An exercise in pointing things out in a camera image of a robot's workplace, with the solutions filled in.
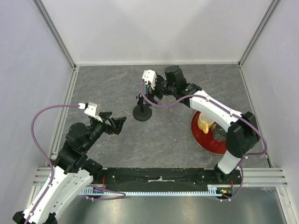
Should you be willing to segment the aluminium frame rail front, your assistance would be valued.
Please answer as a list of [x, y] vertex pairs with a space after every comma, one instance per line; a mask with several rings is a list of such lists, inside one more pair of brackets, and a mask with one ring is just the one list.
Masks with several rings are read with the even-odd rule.
[[[287, 181], [281, 168], [243, 168], [245, 187], [287, 187]], [[50, 168], [38, 168], [35, 185], [43, 185], [50, 175]]]

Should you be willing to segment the black smartphone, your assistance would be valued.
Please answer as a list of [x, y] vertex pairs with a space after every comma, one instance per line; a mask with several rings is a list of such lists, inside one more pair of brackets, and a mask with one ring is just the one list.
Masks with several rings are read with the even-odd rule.
[[150, 86], [148, 85], [148, 84], [144, 84], [144, 86], [143, 86], [143, 93], [145, 94], [145, 95], [147, 95], [148, 93], [149, 93], [149, 90], [150, 90]]

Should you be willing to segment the dark green cup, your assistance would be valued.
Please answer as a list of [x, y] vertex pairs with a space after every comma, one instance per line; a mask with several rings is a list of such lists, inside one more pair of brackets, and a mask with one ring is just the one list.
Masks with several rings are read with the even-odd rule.
[[213, 124], [211, 127], [212, 137], [217, 142], [225, 142], [227, 133], [225, 130], [217, 123]]

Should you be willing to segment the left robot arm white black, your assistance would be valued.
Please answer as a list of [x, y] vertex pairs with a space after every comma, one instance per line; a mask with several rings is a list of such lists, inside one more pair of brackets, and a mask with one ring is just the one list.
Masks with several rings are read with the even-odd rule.
[[103, 133], [120, 134], [127, 118], [113, 118], [112, 112], [101, 112], [100, 117], [101, 121], [90, 118], [89, 126], [81, 122], [70, 126], [46, 183], [29, 207], [14, 214], [15, 223], [56, 224], [87, 185], [102, 180], [102, 166], [87, 152]]

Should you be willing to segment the round red tray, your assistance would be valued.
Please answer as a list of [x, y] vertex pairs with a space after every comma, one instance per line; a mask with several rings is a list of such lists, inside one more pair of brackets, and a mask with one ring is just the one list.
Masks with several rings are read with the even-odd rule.
[[193, 137], [195, 138], [196, 142], [205, 150], [218, 155], [224, 155], [227, 151], [225, 146], [226, 140], [224, 141], [217, 141], [213, 137], [213, 131], [215, 131], [217, 123], [213, 123], [213, 125], [209, 128], [209, 132], [205, 134], [202, 130], [198, 127], [198, 118], [200, 112], [195, 112], [192, 120], [191, 120], [191, 131]]

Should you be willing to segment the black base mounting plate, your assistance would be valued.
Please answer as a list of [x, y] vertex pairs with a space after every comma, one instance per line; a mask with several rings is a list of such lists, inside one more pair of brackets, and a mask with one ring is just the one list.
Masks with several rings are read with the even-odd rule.
[[207, 191], [208, 185], [230, 187], [240, 183], [239, 170], [221, 175], [205, 168], [106, 168], [93, 180], [93, 184], [120, 192]]

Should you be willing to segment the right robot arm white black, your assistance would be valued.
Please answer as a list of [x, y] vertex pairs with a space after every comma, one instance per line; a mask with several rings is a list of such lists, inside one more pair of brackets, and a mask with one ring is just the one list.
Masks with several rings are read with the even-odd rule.
[[233, 110], [209, 96], [201, 87], [188, 83], [177, 65], [167, 67], [164, 74], [162, 77], [154, 70], [143, 72], [143, 85], [147, 85], [144, 99], [158, 106], [154, 98], [173, 96], [177, 103], [201, 112], [220, 125], [227, 134], [227, 150], [215, 167], [214, 178], [218, 183], [226, 183], [231, 178], [231, 172], [261, 138], [255, 116], [250, 112]]

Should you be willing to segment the black phone stand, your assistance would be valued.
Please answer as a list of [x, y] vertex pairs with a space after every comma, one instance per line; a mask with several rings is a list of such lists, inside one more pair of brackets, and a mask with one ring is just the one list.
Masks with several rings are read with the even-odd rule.
[[144, 101], [142, 94], [136, 96], [137, 105], [133, 109], [133, 117], [138, 121], [147, 121], [152, 116], [152, 109], [149, 103]]

